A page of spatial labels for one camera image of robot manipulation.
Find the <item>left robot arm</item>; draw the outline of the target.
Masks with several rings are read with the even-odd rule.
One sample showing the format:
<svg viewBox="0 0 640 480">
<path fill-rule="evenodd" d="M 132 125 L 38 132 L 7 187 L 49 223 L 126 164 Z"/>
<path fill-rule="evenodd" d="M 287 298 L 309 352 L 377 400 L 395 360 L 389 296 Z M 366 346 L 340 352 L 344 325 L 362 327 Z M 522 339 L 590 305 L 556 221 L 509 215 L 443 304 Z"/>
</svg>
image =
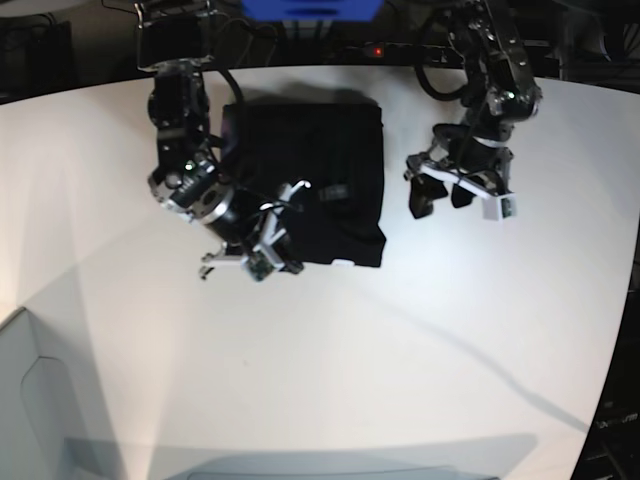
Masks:
<svg viewBox="0 0 640 480">
<path fill-rule="evenodd" d="M 433 126 L 429 148 L 406 159 L 409 209 L 416 219 L 432 214 L 436 201 L 448 198 L 454 208 L 482 202 L 488 220 L 516 214 L 510 188 L 513 153 L 508 147 L 514 127 L 534 117 L 542 100 L 528 56 L 504 1 L 452 1 L 435 7 L 418 30 L 421 45 L 435 25 L 445 28 L 451 48 L 460 55 L 466 75 L 450 92 L 433 87 L 423 60 L 414 71 L 432 99 L 458 101 L 465 109 L 457 123 Z"/>
</svg>

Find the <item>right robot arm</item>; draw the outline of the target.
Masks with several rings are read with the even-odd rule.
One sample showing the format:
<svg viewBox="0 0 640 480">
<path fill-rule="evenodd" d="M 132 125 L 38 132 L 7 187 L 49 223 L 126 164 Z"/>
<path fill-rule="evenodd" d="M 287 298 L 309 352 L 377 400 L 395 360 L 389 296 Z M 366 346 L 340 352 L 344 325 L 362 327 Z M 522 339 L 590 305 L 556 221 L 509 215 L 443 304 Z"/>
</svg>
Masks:
<svg viewBox="0 0 640 480">
<path fill-rule="evenodd" d="M 305 179 L 283 183 L 273 193 L 252 187 L 233 170 L 240 159 L 246 102 L 230 71 L 216 72 L 235 99 L 232 138 L 211 131 L 210 101 L 203 71 L 213 65 L 210 46 L 214 9 L 208 1 L 136 1 L 137 65 L 153 76 L 147 103 L 156 129 L 157 165 L 148 177 L 154 199 L 220 241 L 201 259 L 199 276 L 239 267 L 260 282 L 275 272 L 300 273 L 280 215 L 301 211 L 294 197 L 310 188 Z"/>
</svg>

